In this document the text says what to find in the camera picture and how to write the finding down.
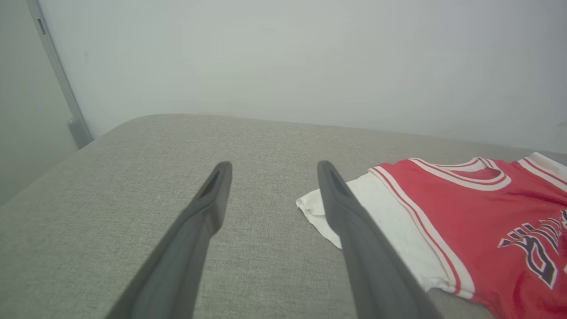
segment metal frame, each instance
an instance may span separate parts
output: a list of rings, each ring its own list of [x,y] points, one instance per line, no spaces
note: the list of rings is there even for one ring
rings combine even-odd
[[[77,100],[75,100],[75,95],[71,90],[71,86],[69,86],[69,81],[67,80],[65,71],[63,71],[63,66],[61,65],[59,56],[57,55],[57,51],[55,50],[55,46],[53,45],[53,40],[51,39],[49,29],[45,24],[45,19],[43,18],[43,14],[41,13],[39,3],[37,2],[37,0],[27,1],[29,12],[32,15],[33,22],[36,26],[37,32],[39,33],[41,42],[43,43],[45,53],[47,53],[47,58],[49,58],[49,62],[51,62],[51,66],[53,67],[53,71],[55,72],[55,76],[57,77],[57,82],[59,82],[59,87],[61,87],[63,96],[67,101],[67,106],[69,107],[69,110],[71,111],[71,114],[73,116],[69,120],[67,125],[69,127],[69,130],[71,131],[71,135],[73,135],[73,138],[75,139],[77,147],[81,149],[92,142],[91,134],[89,133],[88,128],[84,123],[84,118],[77,104]]]

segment white fabric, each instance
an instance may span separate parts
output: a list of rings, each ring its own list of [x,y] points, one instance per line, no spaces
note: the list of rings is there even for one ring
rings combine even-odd
[[[441,262],[420,231],[411,215],[372,173],[346,183],[360,204],[389,240],[417,283],[425,290],[447,289],[448,277]],[[327,224],[321,192],[315,190],[296,201],[307,220],[341,248],[339,236]]]

